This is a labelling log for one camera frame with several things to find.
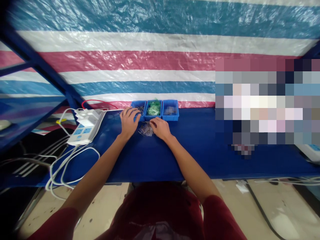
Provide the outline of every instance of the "blue table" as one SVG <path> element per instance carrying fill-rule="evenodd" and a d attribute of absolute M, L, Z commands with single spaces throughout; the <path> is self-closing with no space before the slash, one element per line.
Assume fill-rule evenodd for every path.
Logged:
<path fill-rule="evenodd" d="M 213 108 L 179 111 L 179 121 L 169 122 L 170 130 L 212 179 L 320 175 L 320 167 L 314 167 L 304 160 L 291 145 L 257 146 L 252 159 L 244 160 L 215 138 Z M 103 154 L 120 132 L 119 112 L 107 112 L 91 146 Z M 64 180 L 80 178 L 96 161 L 97 154 L 93 150 L 79 154 L 69 163 Z M 49 175 L 38 186 L 44 186 L 48 179 Z M 136 132 L 124 147 L 107 182 L 181 180 L 183 176 L 166 144 L 156 136 L 143 137 Z"/>

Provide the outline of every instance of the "black cable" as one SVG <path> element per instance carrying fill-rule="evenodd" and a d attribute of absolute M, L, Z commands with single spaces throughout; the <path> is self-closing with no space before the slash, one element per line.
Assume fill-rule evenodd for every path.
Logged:
<path fill-rule="evenodd" d="M 276 230 L 274 230 L 273 226 L 271 225 L 269 219 L 267 218 L 267 215 L 266 215 L 265 212 L 263 211 L 263 209 L 262 209 L 262 207 L 261 207 L 261 205 L 260 205 L 260 203 L 259 203 L 256 195 L 253 193 L 253 191 L 252 191 L 252 189 L 251 189 L 251 187 L 250 187 L 250 185 L 249 185 L 248 182 L 247 182 L 247 188 L 248 188 L 249 192 L 251 193 L 254 201 L 256 202 L 256 204 L 257 204 L 257 206 L 258 206 L 258 208 L 259 208 L 259 210 L 260 210 L 260 212 L 261 212 L 261 214 L 262 214 L 262 216 L 263 216 L 263 218 L 264 218 L 264 220 L 265 220 L 266 223 L 268 224 L 268 226 L 269 226 L 269 228 L 271 229 L 271 231 L 272 231 L 279 239 L 281 239 L 281 240 L 286 240 L 285 238 L 281 237 L 281 236 L 276 232 Z"/>

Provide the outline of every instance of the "white power strip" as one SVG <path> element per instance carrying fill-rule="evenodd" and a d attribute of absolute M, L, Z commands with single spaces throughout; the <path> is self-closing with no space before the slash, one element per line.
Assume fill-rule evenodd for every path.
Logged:
<path fill-rule="evenodd" d="M 315 144 L 296 144 L 296 146 L 314 163 L 320 163 L 320 147 Z"/>
<path fill-rule="evenodd" d="M 76 130 L 74 130 L 73 134 L 70 136 L 67 144 L 76 146 L 91 143 L 100 128 L 105 114 L 105 111 L 101 111 L 99 119 L 94 123 L 94 125 L 84 126 L 80 123 Z"/>

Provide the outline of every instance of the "red cable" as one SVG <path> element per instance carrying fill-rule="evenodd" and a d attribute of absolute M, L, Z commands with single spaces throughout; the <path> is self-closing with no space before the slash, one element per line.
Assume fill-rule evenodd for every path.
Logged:
<path fill-rule="evenodd" d="M 82 104 L 81 104 L 82 108 L 84 108 L 83 104 L 84 104 L 85 102 L 88 102 L 88 101 L 99 101 L 99 102 L 104 102 L 104 103 L 107 103 L 107 104 L 109 104 L 109 105 L 111 105 L 111 106 L 114 106 L 116 109 L 118 109 L 115 105 L 112 105 L 111 103 L 108 103 L 108 102 L 105 102 L 105 101 L 101 101 L 101 100 L 95 100 L 95 99 L 89 99 L 89 100 L 85 100 L 85 101 L 83 101 L 83 102 L 82 102 Z"/>

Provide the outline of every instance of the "person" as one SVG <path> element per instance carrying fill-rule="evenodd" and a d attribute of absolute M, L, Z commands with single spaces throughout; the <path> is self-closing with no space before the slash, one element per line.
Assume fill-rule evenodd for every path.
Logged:
<path fill-rule="evenodd" d="M 136 131 L 141 115 L 135 121 L 134 116 L 138 113 L 131 107 L 121 112 L 122 131 L 113 144 L 62 207 L 28 239 L 72 239 L 76 223 L 105 184 L 120 152 Z M 246 239 L 214 183 L 170 133 L 168 123 L 158 117 L 150 122 L 154 133 L 171 149 L 195 195 L 174 182 L 140 184 L 125 197 L 110 228 L 97 239 Z"/>

